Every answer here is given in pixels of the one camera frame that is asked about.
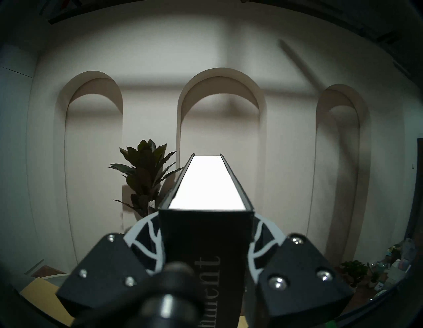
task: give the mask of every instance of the white wall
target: white wall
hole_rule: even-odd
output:
[[[240,1],[142,1],[102,9],[55,24],[40,58],[28,117],[28,179],[34,219],[52,240],[61,203],[51,203],[60,90],[86,71],[110,76],[122,92],[123,144],[142,138],[176,149],[181,91],[198,73],[237,69],[261,88],[266,103],[262,214],[285,232],[306,233],[313,184],[316,105],[327,87],[344,84],[370,113],[371,171],[355,258],[383,257],[393,235],[405,231],[414,188],[404,161],[412,154],[410,116],[421,118],[417,88],[376,45],[314,17]],[[408,114],[412,104],[414,110]],[[71,261],[48,249],[58,268]]]
[[[122,97],[110,79],[98,78],[74,94],[66,115],[65,174],[69,221],[77,261],[107,233],[123,232]]]
[[[255,204],[258,108],[234,94],[214,94],[197,102],[181,125],[181,165],[192,153],[223,154],[251,203]]]
[[[354,108],[330,108],[317,126],[308,237],[332,265],[342,262],[357,186],[359,121]]]
[[[26,166],[29,95],[36,56],[0,46],[0,260],[20,274],[43,259],[31,212]]]

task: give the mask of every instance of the screw head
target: screw head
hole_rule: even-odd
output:
[[[87,277],[87,274],[88,274],[88,272],[87,272],[87,270],[85,270],[85,269],[81,269],[81,270],[79,271],[79,276],[80,276],[81,278],[86,278],[86,277]]]
[[[300,245],[300,244],[303,244],[304,243],[304,241],[300,237],[298,237],[298,236],[292,236],[291,237],[291,241],[294,244],[297,244],[297,245]]]
[[[316,273],[316,276],[322,281],[331,281],[333,279],[332,274],[328,270],[320,270]]]
[[[135,282],[135,279],[132,278],[131,276],[128,276],[128,277],[125,278],[125,285],[127,285],[128,287],[132,287],[136,284],[137,283]]]
[[[282,277],[271,277],[268,283],[269,286],[274,290],[283,291],[288,287],[288,283]]]

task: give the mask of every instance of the plant pot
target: plant pot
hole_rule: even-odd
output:
[[[357,290],[357,285],[356,284],[349,284],[349,288],[351,288],[352,291],[355,293],[355,291]]]
[[[377,285],[377,281],[370,280],[368,283],[369,288],[374,288]]]

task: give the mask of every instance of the green plant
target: green plant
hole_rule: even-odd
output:
[[[351,278],[353,278],[353,287],[357,286],[361,279],[363,279],[363,277],[367,274],[367,267],[364,265],[364,263],[361,263],[360,261],[348,261],[341,263],[341,265],[343,266],[343,270]]]
[[[113,200],[132,208],[142,218],[150,214],[149,211],[155,211],[148,208],[148,203],[154,200],[158,205],[169,190],[169,184],[166,187],[164,186],[166,182],[170,180],[172,185],[175,180],[174,174],[183,169],[178,168],[167,173],[176,162],[163,169],[163,165],[176,153],[170,152],[165,156],[166,145],[156,147],[156,144],[150,139],[148,142],[142,140],[137,149],[132,147],[127,147],[127,150],[120,148],[122,155],[132,166],[117,163],[110,166],[110,168],[122,172],[128,186],[135,191],[135,194],[131,195],[132,205],[117,199]]]
[[[377,282],[377,280],[379,279],[379,277],[380,277],[379,272],[373,272],[372,275],[371,275],[370,281],[371,282]]]

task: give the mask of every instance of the curved wall recess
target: curved wall recess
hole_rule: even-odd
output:
[[[247,75],[228,68],[201,72],[179,97],[177,167],[193,152],[222,153],[255,208],[261,210],[264,170],[259,167],[264,167],[266,152],[265,115],[264,95]]]
[[[55,188],[54,205],[57,213],[58,233],[66,255],[66,267],[63,270],[70,272],[77,265],[77,256],[72,240],[71,227],[69,221],[69,211],[66,196],[66,174],[65,174],[65,125],[66,113],[69,103],[75,92],[85,83],[97,78],[111,79],[105,73],[99,71],[87,71],[72,78],[62,88],[57,98],[54,110],[53,121],[53,163],[52,173]]]
[[[109,169],[119,163],[122,144],[122,95],[108,78],[83,84],[66,114],[65,174],[69,222],[77,261],[110,232],[123,232],[124,180]]]
[[[333,85],[316,109],[316,154],[307,236],[332,265],[352,260],[367,202],[370,117],[352,88]]]

